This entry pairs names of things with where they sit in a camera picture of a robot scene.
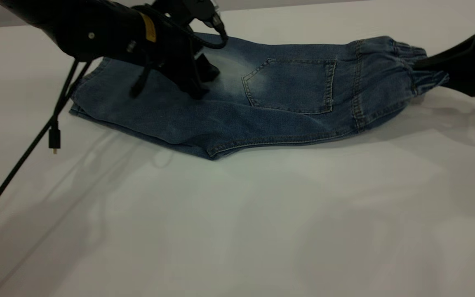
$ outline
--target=white surface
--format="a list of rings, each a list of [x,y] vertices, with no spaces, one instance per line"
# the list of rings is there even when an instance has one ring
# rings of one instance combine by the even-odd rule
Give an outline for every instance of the white surface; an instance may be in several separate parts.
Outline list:
[[[231,35],[443,51],[475,0],[224,13]],[[0,28],[0,182],[49,117],[71,59]],[[475,297],[475,98],[439,88],[360,137],[219,162],[68,116],[0,201],[0,297]]]

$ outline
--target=back pocket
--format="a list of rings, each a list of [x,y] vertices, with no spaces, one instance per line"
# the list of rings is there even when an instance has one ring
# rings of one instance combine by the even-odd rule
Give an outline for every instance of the back pocket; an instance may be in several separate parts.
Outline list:
[[[243,85],[250,104],[294,113],[332,111],[336,60],[268,59]]]

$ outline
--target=pant leg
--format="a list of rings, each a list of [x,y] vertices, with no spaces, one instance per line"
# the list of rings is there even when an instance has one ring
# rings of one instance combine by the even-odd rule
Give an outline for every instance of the pant leg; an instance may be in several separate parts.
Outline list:
[[[203,35],[205,39],[215,36]],[[156,71],[129,97],[140,67],[104,59],[79,86],[71,113],[147,141],[217,159],[246,147],[306,145],[389,120],[447,79],[411,69],[426,54],[382,37],[348,45],[259,45],[230,39],[206,50],[221,75],[192,100]]]

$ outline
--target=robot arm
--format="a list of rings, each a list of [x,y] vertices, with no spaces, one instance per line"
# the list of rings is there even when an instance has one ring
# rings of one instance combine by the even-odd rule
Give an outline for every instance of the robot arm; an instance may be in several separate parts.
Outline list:
[[[0,0],[12,13],[43,30],[58,47],[81,62],[109,57],[145,67],[132,88],[142,91],[151,69],[200,99],[202,85],[219,75],[202,47],[220,49],[228,37],[211,0],[157,0],[153,5],[126,7],[109,0]],[[201,40],[190,28],[199,19],[215,28],[223,42]]]

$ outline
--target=screw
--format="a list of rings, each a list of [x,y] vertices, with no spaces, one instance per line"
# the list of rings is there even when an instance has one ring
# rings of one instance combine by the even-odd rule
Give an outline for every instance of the screw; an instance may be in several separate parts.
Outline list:
[[[131,40],[129,43],[128,43],[128,48],[126,49],[126,51],[128,51],[128,53],[132,53],[133,52],[133,49],[137,46],[137,42],[135,40]]]

